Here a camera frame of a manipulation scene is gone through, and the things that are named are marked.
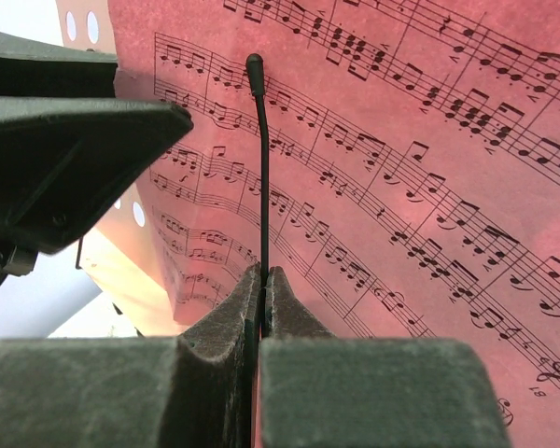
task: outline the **gooseneck microphone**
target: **gooseneck microphone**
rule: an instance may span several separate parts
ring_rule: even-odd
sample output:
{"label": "gooseneck microphone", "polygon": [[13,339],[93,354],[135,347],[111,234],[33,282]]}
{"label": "gooseneck microphone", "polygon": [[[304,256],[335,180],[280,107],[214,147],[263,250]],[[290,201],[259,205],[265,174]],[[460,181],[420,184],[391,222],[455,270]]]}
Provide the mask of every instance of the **gooseneck microphone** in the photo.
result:
{"label": "gooseneck microphone", "polygon": [[261,287],[265,288],[270,270],[270,135],[265,116],[265,76],[263,59],[256,53],[246,58],[246,72],[249,77],[251,94],[255,97],[258,111],[259,133],[261,135]]}

